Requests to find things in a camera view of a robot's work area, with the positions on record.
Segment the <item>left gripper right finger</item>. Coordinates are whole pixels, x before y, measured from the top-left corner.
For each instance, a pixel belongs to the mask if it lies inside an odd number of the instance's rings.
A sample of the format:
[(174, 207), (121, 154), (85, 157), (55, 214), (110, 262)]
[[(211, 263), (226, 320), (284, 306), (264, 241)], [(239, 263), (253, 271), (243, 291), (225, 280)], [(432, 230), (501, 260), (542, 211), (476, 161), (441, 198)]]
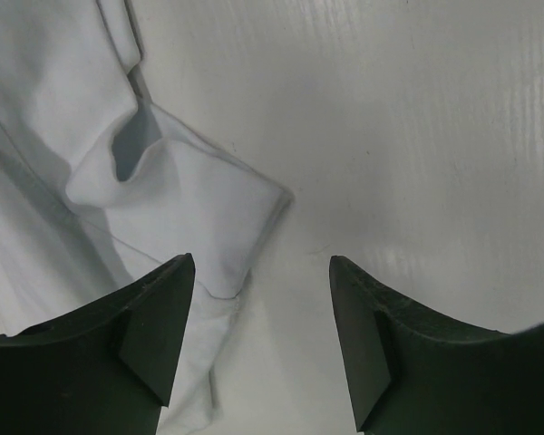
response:
[(329, 281), (359, 433), (544, 434), (544, 324), (466, 324), (344, 256), (331, 258)]

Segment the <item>white skirt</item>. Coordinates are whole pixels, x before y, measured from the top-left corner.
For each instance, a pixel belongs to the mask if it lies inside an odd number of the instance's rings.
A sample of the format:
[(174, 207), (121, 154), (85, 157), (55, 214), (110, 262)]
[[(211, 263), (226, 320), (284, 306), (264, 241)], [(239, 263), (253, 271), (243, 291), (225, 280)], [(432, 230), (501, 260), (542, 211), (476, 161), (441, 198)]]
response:
[(162, 434), (208, 427), (209, 374), (288, 192), (139, 97), (122, 1), (0, 1), (0, 321), (15, 335), (191, 254)]

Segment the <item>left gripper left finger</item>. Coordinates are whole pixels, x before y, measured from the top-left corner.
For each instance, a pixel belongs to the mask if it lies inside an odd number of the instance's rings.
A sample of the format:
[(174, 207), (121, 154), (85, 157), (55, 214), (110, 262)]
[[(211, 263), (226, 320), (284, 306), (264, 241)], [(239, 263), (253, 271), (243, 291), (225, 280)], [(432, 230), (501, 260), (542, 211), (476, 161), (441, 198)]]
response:
[(0, 335), (0, 434), (153, 434), (193, 294), (191, 255), (15, 336)]

